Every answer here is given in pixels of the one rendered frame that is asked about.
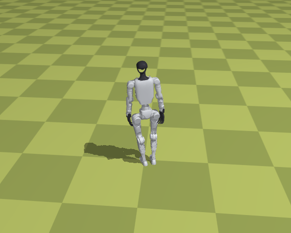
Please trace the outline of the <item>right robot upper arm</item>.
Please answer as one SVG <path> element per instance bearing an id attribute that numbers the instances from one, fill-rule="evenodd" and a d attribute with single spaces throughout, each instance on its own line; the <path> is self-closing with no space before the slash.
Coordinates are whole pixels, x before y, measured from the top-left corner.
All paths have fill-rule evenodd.
<path id="1" fill-rule="evenodd" d="M 156 99 L 161 99 L 162 98 L 162 89 L 161 89 L 161 84 L 160 84 L 160 80 L 157 77 L 152 77 L 153 82 L 155 84 L 155 89 L 157 94 L 156 95 Z"/>

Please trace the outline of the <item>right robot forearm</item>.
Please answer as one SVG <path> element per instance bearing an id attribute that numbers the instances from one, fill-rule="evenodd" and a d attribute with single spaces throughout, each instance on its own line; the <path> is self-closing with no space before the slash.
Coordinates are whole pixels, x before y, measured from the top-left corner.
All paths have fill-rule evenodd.
<path id="1" fill-rule="evenodd" d="M 164 108 L 164 104 L 163 104 L 163 96 L 161 99 L 158 99 L 158 105 L 159 105 L 159 111 L 162 112 L 163 108 Z"/>

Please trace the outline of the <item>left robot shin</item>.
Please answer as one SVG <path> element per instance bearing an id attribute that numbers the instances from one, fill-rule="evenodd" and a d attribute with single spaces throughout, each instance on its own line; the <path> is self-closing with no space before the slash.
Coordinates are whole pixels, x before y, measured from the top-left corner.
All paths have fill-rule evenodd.
<path id="1" fill-rule="evenodd" d="M 139 138 L 137 138 L 137 145 L 138 145 L 139 152 L 141 153 L 142 161 L 144 162 L 144 160 L 146 161 L 145 144 L 144 143 L 140 144 L 140 140 L 139 140 Z"/>

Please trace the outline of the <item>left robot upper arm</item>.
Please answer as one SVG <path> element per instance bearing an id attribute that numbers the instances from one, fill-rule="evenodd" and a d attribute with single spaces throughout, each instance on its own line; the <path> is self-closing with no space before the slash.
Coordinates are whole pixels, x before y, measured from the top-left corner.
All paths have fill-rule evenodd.
<path id="1" fill-rule="evenodd" d="M 135 86 L 135 80 L 130 80 L 127 82 L 127 97 L 129 99 L 129 102 L 133 102 L 134 98 L 133 98 L 133 88 Z"/>

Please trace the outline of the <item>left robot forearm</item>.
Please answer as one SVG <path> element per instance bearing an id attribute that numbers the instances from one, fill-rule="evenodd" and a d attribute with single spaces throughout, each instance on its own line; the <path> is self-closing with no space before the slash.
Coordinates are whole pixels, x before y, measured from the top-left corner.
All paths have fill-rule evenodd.
<path id="1" fill-rule="evenodd" d="M 127 108 L 126 108 L 126 115 L 128 116 L 128 114 L 131 114 L 131 110 L 132 110 L 132 103 L 131 102 L 129 102 L 129 99 L 128 99 L 128 97 L 126 97 L 126 106 L 127 106 Z"/>

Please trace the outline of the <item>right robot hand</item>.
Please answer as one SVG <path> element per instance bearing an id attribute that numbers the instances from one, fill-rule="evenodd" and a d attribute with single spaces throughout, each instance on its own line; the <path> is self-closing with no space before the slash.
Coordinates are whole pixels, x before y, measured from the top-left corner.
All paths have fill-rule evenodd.
<path id="1" fill-rule="evenodd" d="M 162 112 L 159 111 L 160 118 L 158 120 L 159 123 L 157 122 L 158 124 L 163 124 L 164 123 L 164 114 L 163 113 L 164 113 L 164 108 L 163 108 Z"/>

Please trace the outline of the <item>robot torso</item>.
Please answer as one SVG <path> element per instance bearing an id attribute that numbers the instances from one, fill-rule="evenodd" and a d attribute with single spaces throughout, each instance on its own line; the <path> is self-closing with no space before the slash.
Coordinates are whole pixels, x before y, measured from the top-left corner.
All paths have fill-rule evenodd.
<path id="1" fill-rule="evenodd" d="M 153 117 L 152 109 L 150 108 L 149 104 L 152 103 L 154 98 L 154 82 L 152 77 L 147 76 L 148 80 L 135 80 L 135 96 L 142 107 L 140 108 L 139 112 L 141 113 L 142 119 L 149 119 Z"/>

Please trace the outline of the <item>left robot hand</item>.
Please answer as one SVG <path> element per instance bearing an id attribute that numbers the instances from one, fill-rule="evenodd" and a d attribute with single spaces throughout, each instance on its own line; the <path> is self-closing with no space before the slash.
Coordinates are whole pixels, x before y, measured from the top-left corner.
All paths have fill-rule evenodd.
<path id="1" fill-rule="evenodd" d="M 133 124 L 132 124 L 132 122 L 131 122 L 131 120 L 130 120 L 131 114 L 128 114 L 128 116 L 126 116 L 126 117 L 127 117 L 127 119 L 128 119 L 129 124 L 130 124 L 131 126 L 133 126 Z"/>

